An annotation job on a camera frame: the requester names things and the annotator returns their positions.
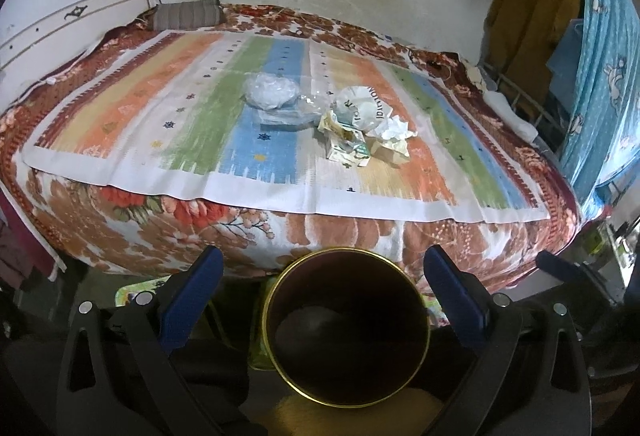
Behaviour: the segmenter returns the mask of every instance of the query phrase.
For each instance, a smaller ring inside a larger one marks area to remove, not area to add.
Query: plastic bag
[[[266,126],[317,126],[320,117],[329,108],[332,97],[326,92],[312,89],[312,86],[305,85],[305,90],[299,89],[298,98],[279,108],[256,109],[255,121]]]
[[[339,121],[360,131],[375,129],[393,111],[369,86],[349,86],[335,97],[335,114]]]
[[[277,109],[297,99],[300,87],[291,79],[258,73],[244,82],[246,101],[259,109]]]

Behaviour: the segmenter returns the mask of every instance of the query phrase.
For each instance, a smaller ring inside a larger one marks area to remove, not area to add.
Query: metal bed frame
[[[559,157],[562,153],[562,149],[564,148],[564,143],[566,142],[566,128],[562,127],[558,123],[558,121],[556,121],[555,118],[549,115],[549,113],[538,102],[533,100],[522,88],[520,88],[516,83],[509,79],[505,74],[501,73],[500,70],[494,68],[494,66],[490,65],[487,62],[482,62],[482,67],[488,71],[488,74],[495,81],[498,90],[500,90],[500,84],[504,82],[516,92],[515,98],[510,102],[511,109],[513,111],[516,110],[519,100],[526,100],[527,103],[531,104],[539,113],[538,117],[534,121],[532,121],[531,124],[533,124],[535,127],[538,127],[540,123],[545,120],[551,125],[553,129],[557,129],[563,135],[564,140],[560,144],[560,147],[558,147],[558,149],[555,151],[555,155]]]

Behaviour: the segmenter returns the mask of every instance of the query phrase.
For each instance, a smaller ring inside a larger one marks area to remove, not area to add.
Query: white towel
[[[482,97],[484,98],[484,102],[491,106],[491,109],[502,119],[502,122],[513,129],[514,133],[522,140],[532,143],[538,136],[536,127],[518,117],[511,109],[507,97],[502,95],[502,93],[485,91],[482,93]]]

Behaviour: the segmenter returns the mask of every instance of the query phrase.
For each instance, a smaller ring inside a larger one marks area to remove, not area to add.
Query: floral bedspread
[[[225,206],[204,199],[180,201],[113,187],[96,187],[36,171],[20,149],[35,126],[74,89],[91,80],[123,49],[152,38],[140,24],[111,31],[101,47],[53,86],[36,88],[0,120],[0,178],[31,223],[50,244],[110,273],[157,277],[187,268],[206,244],[225,254],[226,272],[238,277],[277,273],[318,249],[369,249],[396,262],[417,288],[430,292],[422,255],[434,243],[460,269],[475,273],[495,291],[530,272],[543,250],[560,251],[577,228],[577,205],[558,171],[523,143],[488,108],[456,54],[434,54],[392,38],[309,14],[273,6],[232,5],[217,30],[278,32],[331,44],[349,52],[411,64],[444,80],[446,86],[511,158],[540,185],[550,218],[526,223],[430,223],[330,217]]]

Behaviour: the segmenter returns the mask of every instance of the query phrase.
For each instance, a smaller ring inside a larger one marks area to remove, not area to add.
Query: screw
[[[566,315],[566,306],[564,304],[560,304],[559,302],[556,302],[554,304],[554,312],[556,312],[560,317],[564,317],[564,315]]]
[[[149,291],[141,291],[138,295],[136,295],[136,304],[140,306],[144,306],[145,304],[149,304],[153,301],[154,295]]]
[[[509,299],[509,296],[504,293],[495,293],[494,304],[500,308],[506,308],[511,304],[511,299]]]
[[[84,315],[85,313],[89,313],[93,307],[94,305],[91,304],[91,301],[84,301],[78,306],[78,311]]]

